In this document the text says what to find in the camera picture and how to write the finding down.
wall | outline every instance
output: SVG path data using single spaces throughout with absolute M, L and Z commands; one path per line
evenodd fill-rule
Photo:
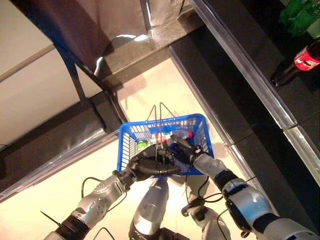
M 0 79 L 51 41 L 11 2 L 0 0 Z M 101 89 L 79 68 L 87 97 Z M 54 49 L 0 81 L 0 145 L 7 145 L 79 101 Z

blue shopping basket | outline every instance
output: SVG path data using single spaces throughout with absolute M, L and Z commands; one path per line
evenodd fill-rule
M 192 132 L 189 142 L 193 145 L 200 145 L 202 149 L 211 157 L 214 157 L 208 126 L 206 119 L 201 114 L 191 114 L 166 118 L 161 120 L 126 122 L 119 128 L 119 149 L 117 160 L 117 171 L 122 171 L 127 167 L 129 160 L 138 153 L 137 142 L 140 140 L 150 140 L 152 135 L 158 133 L 177 131 Z M 174 164 L 180 166 L 181 172 L 178 175 L 186 175 L 189 165 L 178 160 Z M 202 173 L 194 167 L 190 167 L 188 175 L 201 175 Z

wire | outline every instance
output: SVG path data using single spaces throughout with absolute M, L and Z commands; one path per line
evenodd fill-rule
M 245 181 L 246 183 L 247 182 L 249 182 L 249 181 L 251 181 L 252 179 L 255 179 L 257 176 L 254 176 L 254 177 L 252 177 L 252 178 L 249 178 L 247 181 Z
M 106 230 L 106 231 L 108 232 L 108 234 L 110 235 L 110 237 L 111 237 L 113 240 L 115 240 L 115 238 L 114 238 L 114 236 L 112 236 L 111 232 L 109 232 L 109 230 L 106 229 L 105 227 L 100 228 L 100 230 L 96 233 L 96 235 L 95 235 L 95 237 L 93 238 L 93 240 L 95 240 L 95 239 L 97 238 L 98 234 L 101 232 L 102 229 Z
M 90 177 L 87 177 L 85 180 L 83 180 L 82 182 L 82 185 L 81 185 L 81 198 L 83 199 L 84 198 L 84 186 L 85 186 L 85 182 L 89 179 L 93 179 L 93 180 L 96 180 L 97 182 L 103 182 L 102 180 L 98 179 L 98 178 L 95 178 L 93 176 L 90 176 Z
M 205 179 L 205 181 L 202 183 L 202 185 L 199 187 L 199 189 L 198 189 L 198 197 L 202 197 L 202 196 L 200 196 L 200 191 L 201 191 L 201 189 L 206 185 L 206 183 L 208 182 L 208 180 L 209 180 L 209 176 L 207 176 L 206 177 L 206 179 Z M 222 197 L 219 197 L 218 199 L 216 199 L 216 200 L 212 200 L 212 201 L 209 201 L 209 200 L 206 200 L 206 199 L 208 199 L 208 198 L 211 198 L 211 197 L 213 197 L 213 196 L 216 196 L 216 195 L 220 195 L 220 194 L 222 194 L 221 192 L 218 192 L 218 193 L 215 193 L 215 194 L 212 194 L 212 195 L 210 195 L 210 196 L 206 196 L 206 197 L 202 197 L 203 199 L 204 199 L 204 201 L 206 202 L 206 203 L 216 203 L 216 202 L 219 202 L 221 199 L 223 199 L 224 197 L 222 196 Z
M 200 190 L 206 185 L 208 180 L 209 180 L 209 176 L 206 177 L 206 180 L 204 181 L 204 183 L 202 183 L 202 185 L 199 187 L 199 189 L 198 189 L 198 197 L 201 197 L 200 196 Z
M 112 208 L 110 208 L 109 210 L 108 210 L 108 212 L 110 212 L 112 209 L 114 209 L 116 206 L 118 206 L 123 200 L 125 200 L 125 198 L 127 197 L 127 191 L 125 191 L 125 196 L 124 196 L 124 198 L 122 198 L 122 200 L 120 201 L 120 202 L 118 202 L 115 206 L 113 206 Z
M 186 172 L 186 175 L 185 175 L 185 197 L 186 197 L 186 202 L 188 204 L 190 204 L 190 202 L 189 202 L 188 193 L 187 193 L 187 179 L 188 179 L 188 173 L 189 173 L 190 168 L 191 168 L 191 164 L 189 164 L 188 171 Z
M 218 227 L 224 237 L 225 240 L 228 240 L 226 235 L 224 234 L 224 231 L 222 231 L 221 227 L 220 227 L 220 224 L 219 224 L 219 218 L 221 217 L 222 214 L 224 214 L 228 209 L 224 210 L 222 213 L 219 214 L 219 216 L 216 218 L 216 223 L 218 224 Z
M 206 200 L 206 199 L 211 198 L 211 197 L 216 196 L 216 195 L 222 195 L 222 193 L 221 193 L 221 192 L 218 192 L 218 193 L 212 194 L 212 195 L 210 195 L 210 196 L 207 196 L 207 197 L 204 198 L 204 201 L 205 201 L 206 203 L 216 203 L 216 202 L 219 202 L 221 199 L 224 198 L 224 196 L 221 196 L 221 197 L 219 197 L 219 198 L 216 199 L 216 200 L 212 200 L 212 201 Z

green item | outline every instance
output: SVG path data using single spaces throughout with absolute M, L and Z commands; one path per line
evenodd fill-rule
M 292 23 L 309 1 L 310 0 L 291 0 L 285 9 L 280 12 L 278 22 L 283 25 Z
M 136 148 L 137 148 L 138 151 L 146 148 L 147 146 L 148 146 L 148 141 L 147 140 L 139 140 L 136 143 Z
M 293 37 L 304 34 L 308 27 L 320 17 L 320 0 L 312 0 L 290 25 L 288 32 Z

red item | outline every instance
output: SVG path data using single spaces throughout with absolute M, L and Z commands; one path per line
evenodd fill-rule
M 294 57 L 294 64 L 302 71 L 309 71 L 320 64 L 320 61 L 312 58 L 305 47 Z

